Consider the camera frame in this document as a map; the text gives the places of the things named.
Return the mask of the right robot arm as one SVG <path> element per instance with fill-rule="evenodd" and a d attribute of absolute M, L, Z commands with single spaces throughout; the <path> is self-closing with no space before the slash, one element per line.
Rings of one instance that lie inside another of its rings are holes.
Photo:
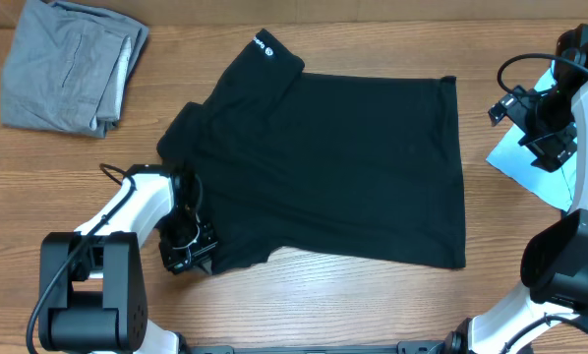
<path fill-rule="evenodd" d="M 559 324 L 588 335 L 588 24 L 564 32 L 550 88 L 506 88 L 492 106 L 494 125 L 509 118 L 523 133 L 519 145 L 547 172 L 576 159 L 570 207 L 524 250 L 520 281 L 488 312 L 466 319 L 432 347 L 434 353 L 521 353 Z"/>

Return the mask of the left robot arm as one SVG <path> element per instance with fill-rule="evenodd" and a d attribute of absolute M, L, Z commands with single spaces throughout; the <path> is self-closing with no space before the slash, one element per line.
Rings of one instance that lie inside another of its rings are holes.
<path fill-rule="evenodd" d="M 92 219 L 42 241 L 27 350 L 187 353 L 182 334 L 148 316 L 141 248 L 157 231 L 167 271 L 210 272 L 218 242 L 204 211 L 203 182 L 189 169 L 167 165 L 99 168 L 120 189 Z"/>

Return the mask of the black t-shirt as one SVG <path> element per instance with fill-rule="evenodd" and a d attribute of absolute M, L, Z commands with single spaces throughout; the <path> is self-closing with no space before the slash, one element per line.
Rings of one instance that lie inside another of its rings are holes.
<path fill-rule="evenodd" d="M 261 30 L 205 102 L 184 106 L 157 151 L 202 181 L 214 273 L 281 247 L 466 264 L 455 77 L 308 73 Z"/>

